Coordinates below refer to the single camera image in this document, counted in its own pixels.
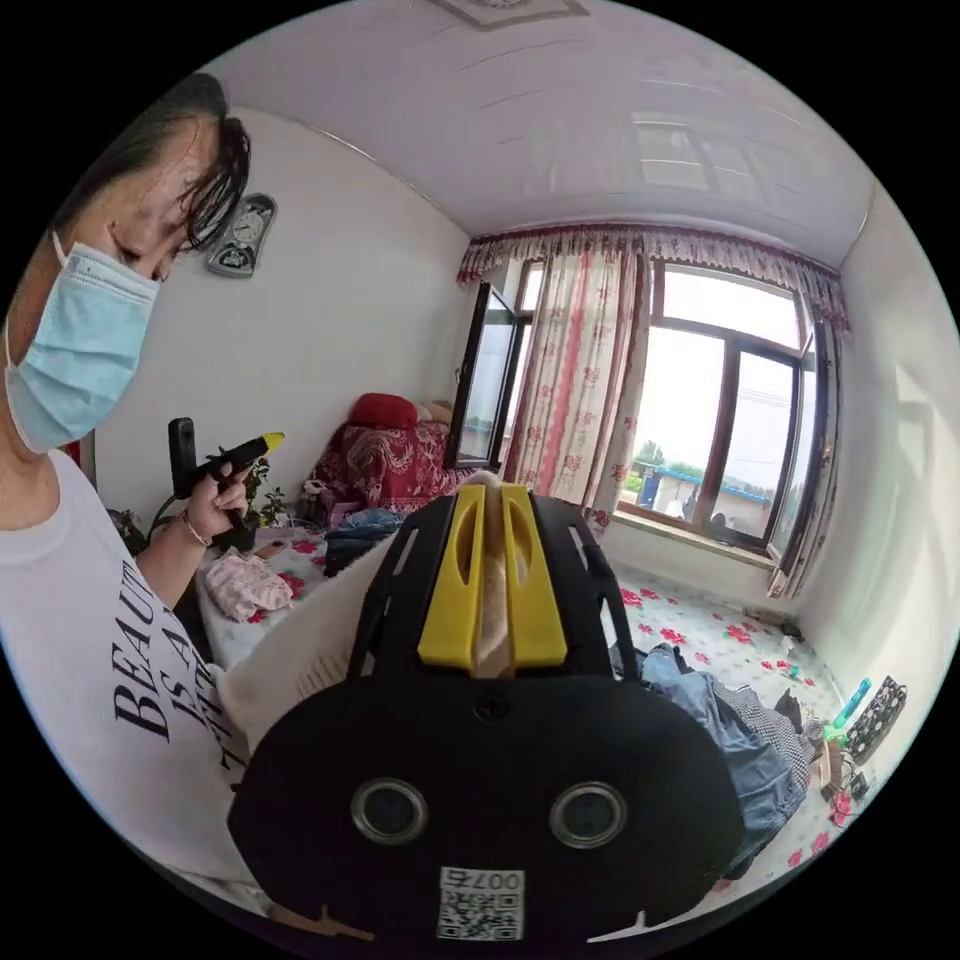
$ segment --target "window sill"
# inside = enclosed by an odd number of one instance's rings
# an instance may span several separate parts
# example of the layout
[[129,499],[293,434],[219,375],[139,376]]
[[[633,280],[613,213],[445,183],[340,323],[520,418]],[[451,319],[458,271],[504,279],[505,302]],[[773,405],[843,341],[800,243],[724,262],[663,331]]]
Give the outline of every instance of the window sill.
[[614,513],[613,519],[615,523],[623,524],[625,527],[633,527],[635,530],[644,530],[658,537],[676,540],[679,543],[685,543],[688,546],[696,547],[699,550],[706,550],[718,556],[736,560],[739,563],[746,563],[750,566],[758,567],[761,570],[775,570],[777,567],[769,557],[762,557],[757,553],[742,550],[740,547],[732,547],[726,543],[717,543],[714,540],[708,540],[706,537],[700,536],[698,533],[691,533],[689,530],[671,527],[666,523],[657,523],[656,520],[648,520],[646,517],[637,517],[630,513],[620,513],[617,511]]

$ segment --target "hand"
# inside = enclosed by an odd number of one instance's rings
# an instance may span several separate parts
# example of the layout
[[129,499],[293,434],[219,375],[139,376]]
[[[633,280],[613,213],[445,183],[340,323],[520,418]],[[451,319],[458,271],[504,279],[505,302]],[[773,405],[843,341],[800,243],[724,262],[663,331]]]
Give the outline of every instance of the hand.
[[[228,463],[223,471],[229,474],[232,469]],[[227,510],[239,510],[241,516],[246,516],[250,505],[247,503],[247,490],[243,481],[250,469],[248,467],[241,470],[236,480],[223,493],[219,492],[217,481],[209,473],[194,488],[187,503],[187,519],[201,537],[215,537],[232,528]]]

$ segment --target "surgical mask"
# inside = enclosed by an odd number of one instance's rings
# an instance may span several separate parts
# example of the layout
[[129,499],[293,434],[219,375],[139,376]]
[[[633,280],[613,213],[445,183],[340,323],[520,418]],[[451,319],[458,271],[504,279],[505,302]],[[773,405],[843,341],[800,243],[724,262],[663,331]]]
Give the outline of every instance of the surgical mask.
[[63,269],[43,308],[23,361],[10,359],[4,380],[20,438],[34,453],[80,440],[116,406],[140,361],[159,284],[82,243],[69,255],[56,233]]

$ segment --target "qr code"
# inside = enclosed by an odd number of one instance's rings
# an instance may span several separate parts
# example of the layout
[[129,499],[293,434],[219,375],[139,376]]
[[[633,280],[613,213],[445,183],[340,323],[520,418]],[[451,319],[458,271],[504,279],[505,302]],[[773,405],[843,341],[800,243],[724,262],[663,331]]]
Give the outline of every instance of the qr code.
[[441,940],[522,940],[522,870],[440,870]]

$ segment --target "ceiling panel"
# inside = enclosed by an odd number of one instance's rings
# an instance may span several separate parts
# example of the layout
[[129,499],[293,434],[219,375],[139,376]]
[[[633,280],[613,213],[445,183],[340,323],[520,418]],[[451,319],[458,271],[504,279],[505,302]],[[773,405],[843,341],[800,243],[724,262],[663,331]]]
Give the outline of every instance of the ceiling panel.
[[770,77],[606,0],[483,32],[429,0],[353,0],[210,65],[237,104],[373,156],[471,235],[575,220],[723,227],[831,266],[873,178]]

